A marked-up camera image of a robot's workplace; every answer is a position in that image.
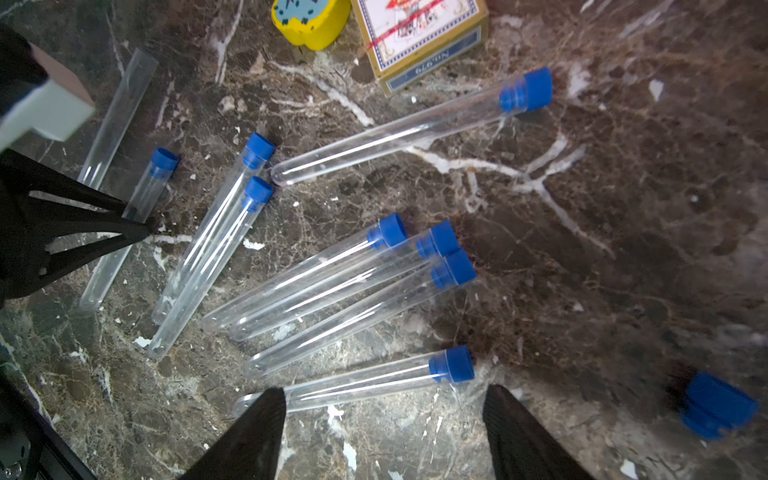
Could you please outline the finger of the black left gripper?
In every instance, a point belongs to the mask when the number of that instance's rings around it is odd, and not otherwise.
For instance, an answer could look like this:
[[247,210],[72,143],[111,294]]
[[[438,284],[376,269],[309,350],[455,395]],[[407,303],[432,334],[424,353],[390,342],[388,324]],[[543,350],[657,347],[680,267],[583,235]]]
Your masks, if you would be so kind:
[[40,238],[1,239],[1,299],[29,296],[91,261],[133,245],[148,235],[147,230],[140,230],[57,253],[50,253]]
[[1,238],[46,238],[149,229],[122,217],[126,203],[87,187],[14,150],[1,153]]

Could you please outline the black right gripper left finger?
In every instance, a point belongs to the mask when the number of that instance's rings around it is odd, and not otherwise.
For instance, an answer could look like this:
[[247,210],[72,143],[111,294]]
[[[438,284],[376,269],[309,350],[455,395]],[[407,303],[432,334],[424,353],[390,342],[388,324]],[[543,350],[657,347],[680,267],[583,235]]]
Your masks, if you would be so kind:
[[286,413],[284,390],[266,390],[181,479],[275,479]]

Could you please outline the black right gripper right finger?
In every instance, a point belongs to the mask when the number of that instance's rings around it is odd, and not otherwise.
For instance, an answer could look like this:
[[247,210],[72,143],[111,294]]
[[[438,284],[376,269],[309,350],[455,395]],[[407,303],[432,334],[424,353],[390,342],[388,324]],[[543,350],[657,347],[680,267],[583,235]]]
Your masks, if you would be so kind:
[[593,479],[504,386],[488,386],[482,418],[497,479]]

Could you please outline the clear test tube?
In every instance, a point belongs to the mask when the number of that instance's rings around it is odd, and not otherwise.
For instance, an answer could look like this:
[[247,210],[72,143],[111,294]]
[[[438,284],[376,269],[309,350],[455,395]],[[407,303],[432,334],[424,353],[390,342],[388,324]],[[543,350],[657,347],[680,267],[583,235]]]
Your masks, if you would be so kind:
[[158,61],[136,49],[125,70],[77,181],[98,190],[149,87]]

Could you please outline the blue stopper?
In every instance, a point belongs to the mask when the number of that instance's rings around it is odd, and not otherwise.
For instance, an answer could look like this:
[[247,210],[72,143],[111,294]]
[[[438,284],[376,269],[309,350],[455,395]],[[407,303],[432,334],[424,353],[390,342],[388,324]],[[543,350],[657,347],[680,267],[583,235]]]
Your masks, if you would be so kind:
[[758,409],[743,391],[700,371],[685,389],[680,418],[700,438],[715,440],[746,426]]

